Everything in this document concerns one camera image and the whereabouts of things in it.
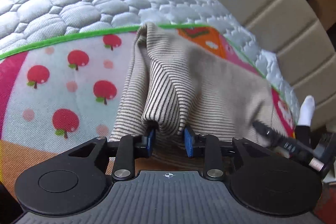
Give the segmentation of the white gloved hand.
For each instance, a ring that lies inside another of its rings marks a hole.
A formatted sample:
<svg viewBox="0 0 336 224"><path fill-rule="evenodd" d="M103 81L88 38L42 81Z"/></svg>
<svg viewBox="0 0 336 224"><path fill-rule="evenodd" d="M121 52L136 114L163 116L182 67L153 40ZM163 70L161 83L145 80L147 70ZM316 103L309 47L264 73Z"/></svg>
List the white gloved hand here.
<svg viewBox="0 0 336 224"><path fill-rule="evenodd" d="M297 122L298 126L311 126L311 121L313 119L313 114L315 111L315 100L314 97L309 95L304 99L300 111L299 119Z"/></svg>

